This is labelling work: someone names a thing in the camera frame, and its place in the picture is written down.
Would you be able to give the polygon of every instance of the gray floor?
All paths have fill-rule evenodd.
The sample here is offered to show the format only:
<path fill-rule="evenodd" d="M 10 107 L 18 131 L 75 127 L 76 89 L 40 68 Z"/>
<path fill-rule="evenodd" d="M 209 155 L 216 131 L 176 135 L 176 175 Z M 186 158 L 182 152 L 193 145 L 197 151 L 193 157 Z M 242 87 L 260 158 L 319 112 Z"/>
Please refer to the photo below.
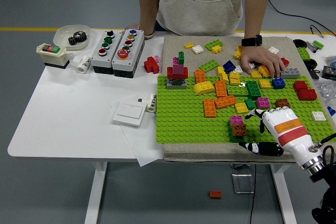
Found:
<path fill-rule="evenodd" d="M 336 0 L 271 1 L 282 12 L 310 17 L 336 31 Z M 138 20 L 138 0 L 0 0 L 0 27 L 123 28 Z M 263 30 L 309 31 L 310 24 L 268 6 Z M 238 29 L 244 29 L 244 21 Z M 85 219 L 94 174 L 90 163 L 23 161 L 7 153 L 44 69 L 36 46 L 52 43 L 54 34 L 0 31 L 0 223 L 83 223 Z M 282 223 L 269 167 L 257 167 L 253 223 Z M 233 194 L 232 172 L 224 164 L 154 163 L 139 168 L 136 163 L 112 163 L 99 223 L 248 223 L 251 195 Z M 296 165 L 285 176 L 298 223 L 315 223 L 310 211 L 318 206 L 326 184 L 311 183 Z M 208 191 L 217 189 L 223 199 L 210 200 Z"/>

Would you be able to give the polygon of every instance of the bracelet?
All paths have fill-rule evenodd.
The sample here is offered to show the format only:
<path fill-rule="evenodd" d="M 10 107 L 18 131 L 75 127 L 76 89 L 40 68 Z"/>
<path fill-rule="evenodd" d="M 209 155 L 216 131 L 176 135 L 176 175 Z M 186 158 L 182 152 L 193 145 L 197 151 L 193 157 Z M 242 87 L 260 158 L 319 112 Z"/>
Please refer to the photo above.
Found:
<path fill-rule="evenodd" d="M 152 34 L 145 35 L 145 40 L 151 39 L 151 38 L 153 38 L 154 36 L 155 36 L 155 30 L 153 30 L 153 33 L 152 33 Z"/>

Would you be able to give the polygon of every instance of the hand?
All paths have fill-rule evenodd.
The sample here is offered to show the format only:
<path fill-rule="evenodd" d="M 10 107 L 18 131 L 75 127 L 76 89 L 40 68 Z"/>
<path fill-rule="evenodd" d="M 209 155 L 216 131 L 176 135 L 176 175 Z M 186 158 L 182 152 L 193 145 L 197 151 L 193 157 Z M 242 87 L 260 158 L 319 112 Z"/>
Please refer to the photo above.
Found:
<path fill-rule="evenodd" d="M 128 27 L 125 28 L 126 29 L 134 29 L 134 30 L 137 30 L 138 29 L 138 26 L 139 24 L 133 24 L 133 25 L 130 25 Z"/>
<path fill-rule="evenodd" d="M 252 61 L 265 65 L 272 77 L 280 77 L 280 70 L 287 71 L 280 57 L 264 47 L 244 47 L 241 56 L 241 67 L 248 74 L 252 72 L 249 66 L 249 63 Z"/>

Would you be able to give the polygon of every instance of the gray control box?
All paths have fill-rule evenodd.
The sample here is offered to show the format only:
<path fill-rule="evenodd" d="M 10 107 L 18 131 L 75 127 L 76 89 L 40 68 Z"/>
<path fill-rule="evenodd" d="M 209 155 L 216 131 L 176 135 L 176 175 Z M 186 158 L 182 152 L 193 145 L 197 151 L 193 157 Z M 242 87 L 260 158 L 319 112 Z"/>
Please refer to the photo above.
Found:
<path fill-rule="evenodd" d="M 127 41 L 127 37 L 129 36 L 129 31 L 132 29 L 127 29 L 121 38 L 119 46 L 117 48 L 116 53 L 112 59 L 112 67 L 114 71 L 114 75 L 118 77 L 126 77 L 133 78 L 135 74 L 135 70 L 137 69 L 141 53 L 143 47 L 145 45 L 145 36 L 142 30 L 136 30 L 135 40 L 132 42 L 133 45 L 130 47 L 130 52 L 128 54 L 127 59 L 122 60 L 118 56 L 118 51 L 121 50 L 125 46 L 125 41 Z"/>
<path fill-rule="evenodd" d="M 113 74 L 112 58 L 117 50 L 117 47 L 119 46 L 122 34 L 119 31 L 115 32 L 114 38 L 112 38 L 112 43 L 109 44 L 110 48 L 106 50 L 106 55 L 100 56 L 99 50 L 102 49 L 102 44 L 105 43 L 104 39 L 108 37 L 107 32 L 108 31 L 105 31 L 101 36 L 92 55 L 91 64 L 96 73 Z"/>

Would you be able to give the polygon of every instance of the person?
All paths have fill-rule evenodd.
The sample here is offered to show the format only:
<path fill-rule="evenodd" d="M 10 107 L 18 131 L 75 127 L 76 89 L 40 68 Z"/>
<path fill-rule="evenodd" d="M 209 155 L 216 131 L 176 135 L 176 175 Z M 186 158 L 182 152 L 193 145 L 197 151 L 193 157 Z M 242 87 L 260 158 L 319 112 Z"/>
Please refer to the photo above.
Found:
<path fill-rule="evenodd" d="M 268 0 L 245 0 L 245 34 L 241 67 L 251 73 L 250 62 L 265 65 L 272 76 L 286 71 L 281 59 L 262 46 L 261 26 Z M 129 26 L 144 31 L 150 39 L 155 31 L 172 31 L 183 36 L 226 36 L 237 28 L 242 15 L 242 0 L 139 0 L 140 24 Z"/>

